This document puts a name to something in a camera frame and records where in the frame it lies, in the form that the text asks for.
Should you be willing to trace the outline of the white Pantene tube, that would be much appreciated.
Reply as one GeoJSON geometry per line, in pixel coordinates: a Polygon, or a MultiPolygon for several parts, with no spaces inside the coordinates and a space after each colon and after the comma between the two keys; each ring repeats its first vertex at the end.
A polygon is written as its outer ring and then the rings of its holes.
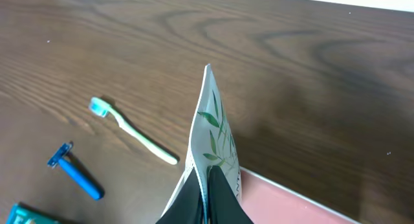
{"type": "Polygon", "coordinates": [[[208,202],[208,169],[219,166],[238,202],[241,202],[241,172],[235,141],[224,110],[211,65],[204,68],[201,91],[190,128],[184,172],[163,213],[184,187],[191,172],[197,175],[202,206],[208,202]]]}

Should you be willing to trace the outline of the blue disposable razor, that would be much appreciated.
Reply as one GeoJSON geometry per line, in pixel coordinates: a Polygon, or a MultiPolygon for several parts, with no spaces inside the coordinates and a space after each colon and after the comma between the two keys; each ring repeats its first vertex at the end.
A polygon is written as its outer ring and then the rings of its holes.
{"type": "Polygon", "coordinates": [[[81,172],[72,162],[66,160],[66,156],[71,152],[73,143],[65,142],[48,160],[47,166],[55,168],[59,166],[71,179],[73,179],[89,196],[95,200],[103,198],[104,192],[98,185],[81,172]]]}

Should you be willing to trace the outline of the teal Colgate toothpaste tube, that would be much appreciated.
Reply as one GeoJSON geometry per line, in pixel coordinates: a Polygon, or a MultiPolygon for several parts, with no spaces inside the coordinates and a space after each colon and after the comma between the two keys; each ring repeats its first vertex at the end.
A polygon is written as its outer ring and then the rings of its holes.
{"type": "Polygon", "coordinates": [[[61,224],[61,222],[15,204],[6,224],[61,224]]]}

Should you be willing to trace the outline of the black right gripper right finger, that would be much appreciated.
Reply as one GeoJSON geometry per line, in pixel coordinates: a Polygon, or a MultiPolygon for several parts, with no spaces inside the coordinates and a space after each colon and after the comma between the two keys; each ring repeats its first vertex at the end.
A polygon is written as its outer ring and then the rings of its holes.
{"type": "Polygon", "coordinates": [[[236,200],[219,166],[210,169],[208,199],[211,224],[253,224],[236,200]]]}

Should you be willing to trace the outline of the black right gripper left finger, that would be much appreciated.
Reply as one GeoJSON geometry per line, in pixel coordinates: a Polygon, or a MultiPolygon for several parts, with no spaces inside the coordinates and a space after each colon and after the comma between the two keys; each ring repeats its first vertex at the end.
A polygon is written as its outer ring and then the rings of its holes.
{"type": "Polygon", "coordinates": [[[176,200],[157,224],[201,224],[202,195],[196,171],[193,169],[178,193],[176,200]]]}

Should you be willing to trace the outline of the green white toothbrush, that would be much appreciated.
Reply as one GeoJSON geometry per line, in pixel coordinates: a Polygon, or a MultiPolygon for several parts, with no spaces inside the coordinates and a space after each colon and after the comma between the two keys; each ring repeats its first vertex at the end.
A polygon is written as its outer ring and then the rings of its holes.
{"type": "Polygon", "coordinates": [[[143,146],[145,146],[152,154],[156,155],[159,159],[162,159],[164,162],[176,165],[179,160],[176,156],[173,156],[172,153],[169,153],[167,150],[164,150],[161,146],[155,143],[153,140],[150,140],[149,137],[146,137],[143,133],[140,133],[136,128],[130,124],[125,116],[121,112],[117,111],[114,106],[109,102],[105,101],[102,98],[96,96],[91,98],[89,109],[96,115],[102,118],[105,118],[108,114],[111,114],[118,127],[128,133],[130,136],[135,138],[143,146]]]}

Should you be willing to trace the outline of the white box pink interior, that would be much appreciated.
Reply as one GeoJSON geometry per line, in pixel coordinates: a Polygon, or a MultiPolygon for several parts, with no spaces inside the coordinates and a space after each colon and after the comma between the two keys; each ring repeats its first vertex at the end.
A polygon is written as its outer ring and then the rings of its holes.
{"type": "Polygon", "coordinates": [[[355,220],[246,168],[241,206],[254,223],[351,224],[355,220]]]}

